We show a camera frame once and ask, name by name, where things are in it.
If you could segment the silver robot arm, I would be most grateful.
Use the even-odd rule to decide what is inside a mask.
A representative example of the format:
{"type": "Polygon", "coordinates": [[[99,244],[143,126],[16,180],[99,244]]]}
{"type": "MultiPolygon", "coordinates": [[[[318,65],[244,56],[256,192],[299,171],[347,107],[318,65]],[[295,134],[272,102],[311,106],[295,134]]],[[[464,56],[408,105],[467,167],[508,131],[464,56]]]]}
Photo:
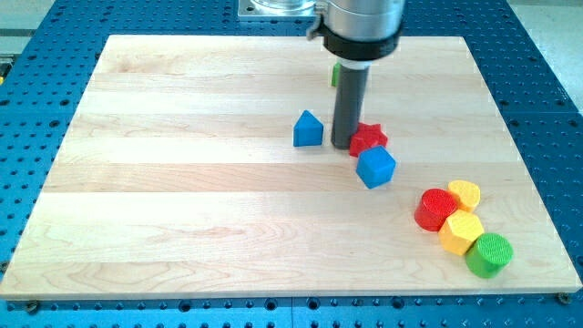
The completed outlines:
{"type": "Polygon", "coordinates": [[[370,65],[397,48],[405,0],[323,0],[306,36],[322,38],[340,64],[332,118],[331,142],[348,149],[361,116],[370,65]]]}

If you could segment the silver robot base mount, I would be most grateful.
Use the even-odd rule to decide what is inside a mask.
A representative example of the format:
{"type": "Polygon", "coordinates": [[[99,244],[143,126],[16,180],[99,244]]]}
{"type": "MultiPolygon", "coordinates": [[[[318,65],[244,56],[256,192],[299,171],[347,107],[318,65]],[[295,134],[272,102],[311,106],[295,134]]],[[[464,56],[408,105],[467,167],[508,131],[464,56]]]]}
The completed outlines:
{"type": "Polygon", "coordinates": [[[314,0],[239,0],[240,21],[260,21],[313,15],[314,0]]]}

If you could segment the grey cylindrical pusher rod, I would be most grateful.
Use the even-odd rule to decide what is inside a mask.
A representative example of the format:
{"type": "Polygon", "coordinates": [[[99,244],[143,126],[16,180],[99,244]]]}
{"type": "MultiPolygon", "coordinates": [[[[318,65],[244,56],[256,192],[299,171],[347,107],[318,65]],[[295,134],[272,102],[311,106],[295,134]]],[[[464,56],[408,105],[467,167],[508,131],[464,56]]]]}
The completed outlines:
{"type": "Polygon", "coordinates": [[[331,142],[337,149],[348,149],[358,129],[370,62],[339,60],[336,66],[331,142]]]}

